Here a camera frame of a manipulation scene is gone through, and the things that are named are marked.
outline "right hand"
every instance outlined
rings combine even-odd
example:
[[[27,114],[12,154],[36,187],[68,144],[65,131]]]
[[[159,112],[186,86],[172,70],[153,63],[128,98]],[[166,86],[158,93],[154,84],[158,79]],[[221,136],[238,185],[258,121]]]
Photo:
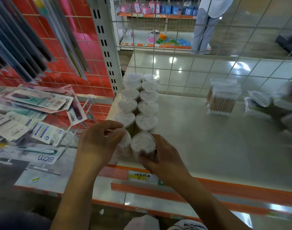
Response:
[[[151,170],[167,186],[173,186],[177,181],[191,177],[175,147],[158,134],[152,134],[152,136],[157,143],[159,162],[156,163],[142,155],[139,159],[144,167]]]

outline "hand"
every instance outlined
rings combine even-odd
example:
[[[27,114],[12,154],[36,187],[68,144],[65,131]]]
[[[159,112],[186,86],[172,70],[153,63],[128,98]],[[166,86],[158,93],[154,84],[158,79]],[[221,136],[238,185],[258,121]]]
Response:
[[[96,123],[81,133],[73,171],[80,175],[97,176],[99,171],[111,160],[116,146],[126,134],[119,131],[113,137],[106,139],[107,130],[122,128],[123,124],[106,120]]]
[[[152,134],[157,143],[157,153],[159,162],[156,163],[148,157],[140,156],[140,161],[145,168],[157,175],[165,185],[174,187],[177,181],[191,177],[186,166],[181,160],[178,151],[167,142],[162,136]]]

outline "white shirt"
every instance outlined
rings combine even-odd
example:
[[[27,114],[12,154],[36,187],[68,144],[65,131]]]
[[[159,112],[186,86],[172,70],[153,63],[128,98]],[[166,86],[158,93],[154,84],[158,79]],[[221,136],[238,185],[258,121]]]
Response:
[[[228,8],[231,6],[233,0],[201,0],[199,4],[199,8],[205,9],[205,11],[208,11],[209,8],[209,13],[208,15],[211,18],[218,18],[220,17],[223,13],[228,10]]]

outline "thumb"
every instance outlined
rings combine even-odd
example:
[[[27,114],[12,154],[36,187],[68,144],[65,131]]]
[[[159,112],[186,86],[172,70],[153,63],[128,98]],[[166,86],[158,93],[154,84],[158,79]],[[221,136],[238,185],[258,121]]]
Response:
[[[111,139],[109,139],[109,144],[113,147],[116,148],[116,146],[121,142],[123,137],[126,135],[126,131],[119,131],[117,132]]]
[[[152,171],[154,173],[158,168],[158,164],[156,162],[154,162],[153,160],[149,159],[145,155],[140,155],[139,161],[142,163],[142,165],[145,167],[145,169]]]

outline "left hand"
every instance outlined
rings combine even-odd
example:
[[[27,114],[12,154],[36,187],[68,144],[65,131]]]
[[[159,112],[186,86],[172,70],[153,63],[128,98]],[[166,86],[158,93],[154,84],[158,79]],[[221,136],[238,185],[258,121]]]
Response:
[[[126,134],[120,131],[112,138],[106,139],[105,131],[122,128],[123,124],[106,120],[96,123],[81,133],[73,173],[97,176],[110,161],[116,146]]]

